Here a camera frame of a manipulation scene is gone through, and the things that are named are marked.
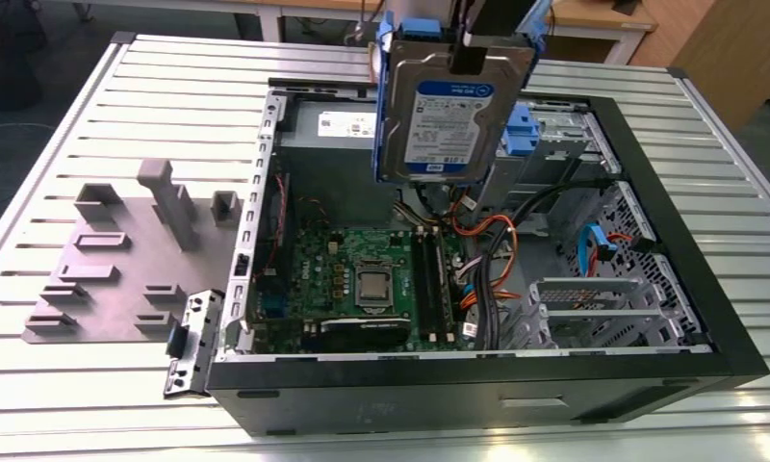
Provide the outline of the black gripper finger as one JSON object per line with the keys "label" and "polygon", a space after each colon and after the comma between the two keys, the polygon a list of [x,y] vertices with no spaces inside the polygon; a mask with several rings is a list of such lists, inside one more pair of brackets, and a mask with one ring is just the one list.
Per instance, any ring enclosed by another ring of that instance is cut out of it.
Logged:
{"label": "black gripper finger", "polygon": [[538,1],[456,1],[450,26],[453,74],[478,74],[492,46],[532,48],[538,58]]}

